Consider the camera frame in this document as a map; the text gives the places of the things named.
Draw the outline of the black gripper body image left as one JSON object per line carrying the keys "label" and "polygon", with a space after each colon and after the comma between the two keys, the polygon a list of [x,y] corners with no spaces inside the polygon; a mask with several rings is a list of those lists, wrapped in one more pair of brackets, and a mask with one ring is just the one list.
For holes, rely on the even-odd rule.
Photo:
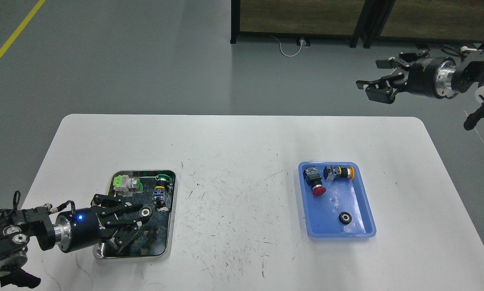
{"label": "black gripper body image left", "polygon": [[64,253],[96,245],[112,238],[117,220],[116,214],[100,206],[61,212],[53,224],[55,243]]}

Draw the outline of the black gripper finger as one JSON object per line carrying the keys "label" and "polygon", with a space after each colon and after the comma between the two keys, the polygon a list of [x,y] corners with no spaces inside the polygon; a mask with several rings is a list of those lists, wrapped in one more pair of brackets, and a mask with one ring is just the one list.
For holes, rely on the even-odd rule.
{"label": "black gripper finger", "polygon": [[376,67],[379,69],[404,68],[408,70],[416,61],[429,56],[428,50],[418,52],[400,52],[397,57],[376,60]]}
{"label": "black gripper finger", "polygon": [[121,227],[115,235],[105,242],[106,256],[127,256],[128,247],[139,236],[141,226]]}
{"label": "black gripper finger", "polygon": [[133,203],[126,196],[95,194],[92,198],[92,210],[103,227],[141,226],[153,215],[140,217],[140,210],[144,207],[148,206],[143,203]]}
{"label": "black gripper finger", "polygon": [[405,74],[389,74],[373,81],[357,80],[356,85],[370,101],[392,104],[405,87]]}

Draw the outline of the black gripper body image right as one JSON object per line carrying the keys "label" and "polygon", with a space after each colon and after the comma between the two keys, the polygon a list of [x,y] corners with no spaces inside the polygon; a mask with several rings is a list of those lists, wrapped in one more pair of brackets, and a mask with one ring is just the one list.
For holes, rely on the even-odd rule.
{"label": "black gripper body image right", "polygon": [[414,61],[408,70],[397,68],[393,74],[402,78],[393,80],[391,86],[414,95],[428,98],[451,99],[459,92],[451,88],[451,79],[457,65],[451,58],[428,57]]}

